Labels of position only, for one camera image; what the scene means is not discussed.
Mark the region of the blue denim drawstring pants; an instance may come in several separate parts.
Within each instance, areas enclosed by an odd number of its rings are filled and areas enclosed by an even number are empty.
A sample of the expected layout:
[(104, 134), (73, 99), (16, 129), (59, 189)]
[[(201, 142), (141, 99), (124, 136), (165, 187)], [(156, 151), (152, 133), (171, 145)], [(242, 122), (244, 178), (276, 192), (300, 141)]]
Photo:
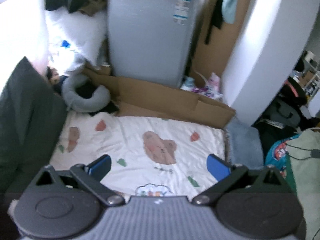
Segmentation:
[(226, 159), (230, 164), (243, 164), (251, 170), (263, 168), (263, 150), (256, 128), (233, 118), (225, 127)]

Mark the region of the cream bear print bedsheet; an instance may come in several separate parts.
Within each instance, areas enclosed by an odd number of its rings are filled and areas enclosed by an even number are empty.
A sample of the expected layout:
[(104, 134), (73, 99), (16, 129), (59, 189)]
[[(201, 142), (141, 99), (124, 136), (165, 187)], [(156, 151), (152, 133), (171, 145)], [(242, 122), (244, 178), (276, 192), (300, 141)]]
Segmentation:
[(193, 198), (217, 182), (208, 171), (207, 158), (213, 154), (224, 159), (225, 152), (222, 129), (162, 118), (71, 111), (50, 163), (56, 170), (67, 170), (106, 154), (111, 169), (101, 183), (124, 198)]

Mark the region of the teal patterned bag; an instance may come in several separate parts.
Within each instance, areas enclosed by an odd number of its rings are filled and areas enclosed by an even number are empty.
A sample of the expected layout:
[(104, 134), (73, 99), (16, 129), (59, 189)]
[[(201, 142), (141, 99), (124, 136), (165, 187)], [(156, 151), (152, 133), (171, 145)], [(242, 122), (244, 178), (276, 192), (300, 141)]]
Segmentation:
[(286, 178), (287, 171), (286, 171), (286, 154), (288, 150), (286, 148), (286, 143), (290, 140), (298, 138), (299, 135), (294, 135), (287, 139), (281, 139), (276, 141), (271, 148), (269, 149), (266, 158), (265, 158), (265, 166), (273, 165), (280, 171), (282, 177)]

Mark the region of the grey curved neck pillow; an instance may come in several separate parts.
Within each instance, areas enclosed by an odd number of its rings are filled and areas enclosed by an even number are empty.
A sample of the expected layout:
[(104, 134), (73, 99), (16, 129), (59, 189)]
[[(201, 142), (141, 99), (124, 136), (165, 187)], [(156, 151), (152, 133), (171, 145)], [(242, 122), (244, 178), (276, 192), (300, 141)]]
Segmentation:
[(111, 101), (110, 91), (96, 86), (84, 74), (76, 74), (65, 79), (61, 95), (69, 109), (80, 113), (93, 113), (102, 110)]

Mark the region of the brown cardboard sheet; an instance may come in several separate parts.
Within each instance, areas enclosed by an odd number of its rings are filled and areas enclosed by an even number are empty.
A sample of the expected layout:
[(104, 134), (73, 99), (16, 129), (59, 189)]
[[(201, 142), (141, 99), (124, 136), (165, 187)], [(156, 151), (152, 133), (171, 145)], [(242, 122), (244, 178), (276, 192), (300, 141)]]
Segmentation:
[[(191, 75), (196, 72), (204, 76), (212, 72), (223, 74), (244, 26), (250, 2), (238, 0), (235, 23), (224, 23), (221, 29), (213, 29), (211, 41), (205, 45), (204, 29), (209, 25), (209, 13), (216, 3), (216, 0), (209, 0), (195, 55), (190, 58)], [(236, 115), (231, 107), (193, 92), (126, 77), (102, 75), (92, 68), (85, 68), (84, 73), (94, 84), (105, 85), (111, 91), (112, 99), (120, 105), (119, 116), (151, 116), (224, 128)]]

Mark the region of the light green cloth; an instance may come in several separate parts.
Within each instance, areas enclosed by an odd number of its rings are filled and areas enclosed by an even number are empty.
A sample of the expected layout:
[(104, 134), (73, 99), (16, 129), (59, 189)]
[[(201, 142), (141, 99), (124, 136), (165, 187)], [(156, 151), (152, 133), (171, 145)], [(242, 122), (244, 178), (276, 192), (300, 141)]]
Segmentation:
[(304, 210), (306, 239), (319, 239), (319, 128), (303, 131), (286, 148), (287, 179), (295, 182)]

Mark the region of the dark green pillow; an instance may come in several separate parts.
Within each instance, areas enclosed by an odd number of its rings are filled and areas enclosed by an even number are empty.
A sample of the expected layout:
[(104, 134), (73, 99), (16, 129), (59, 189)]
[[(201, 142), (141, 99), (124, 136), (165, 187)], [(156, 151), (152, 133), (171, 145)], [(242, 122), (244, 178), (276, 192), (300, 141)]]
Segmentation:
[(21, 59), (1, 93), (1, 192), (21, 192), (47, 165), (67, 116), (47, 81)]

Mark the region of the blue cap detergent bottle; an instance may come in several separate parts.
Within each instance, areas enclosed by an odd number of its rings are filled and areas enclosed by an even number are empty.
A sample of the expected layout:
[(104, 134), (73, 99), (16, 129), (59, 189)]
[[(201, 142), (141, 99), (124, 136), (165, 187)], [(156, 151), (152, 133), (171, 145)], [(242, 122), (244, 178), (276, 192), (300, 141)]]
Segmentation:
[(181, 85), (182, 90), (190, 91), (192, 92), (195, 89), (195, 83), (194, 78), (192, 77), (186, 77), (184, 82)]

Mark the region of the small teddy bear toy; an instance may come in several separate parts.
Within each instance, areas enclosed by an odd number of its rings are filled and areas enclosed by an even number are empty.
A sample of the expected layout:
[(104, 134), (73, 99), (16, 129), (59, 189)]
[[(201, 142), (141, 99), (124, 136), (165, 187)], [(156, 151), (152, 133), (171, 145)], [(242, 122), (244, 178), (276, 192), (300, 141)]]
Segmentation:
[(53, 67), (47, 67), (47, 80), (49, 84), (52, 86), (53, 90), (61, 95), (62, 93), (62, 85), (64, 81), (67, 79), (65, 75), (59, 75), (57, 70)]

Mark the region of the white plastic wrapped pillow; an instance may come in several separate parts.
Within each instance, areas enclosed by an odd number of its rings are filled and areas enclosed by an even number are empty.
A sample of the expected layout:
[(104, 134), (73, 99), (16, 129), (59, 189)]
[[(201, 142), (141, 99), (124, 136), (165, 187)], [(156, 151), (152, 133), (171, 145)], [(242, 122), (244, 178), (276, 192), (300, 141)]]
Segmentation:
[(45, 0), (1, 0), (1, 83), (24, 57), (40, 74), (44, 73), (47, 46), (57, 33), (52, 28), (54, 17), (62, 20), (61, 34), (74, 45), (87, 37), (81, 32), (94, 25), (87, 16), (70, 14), (64, 7), (47, 11)]

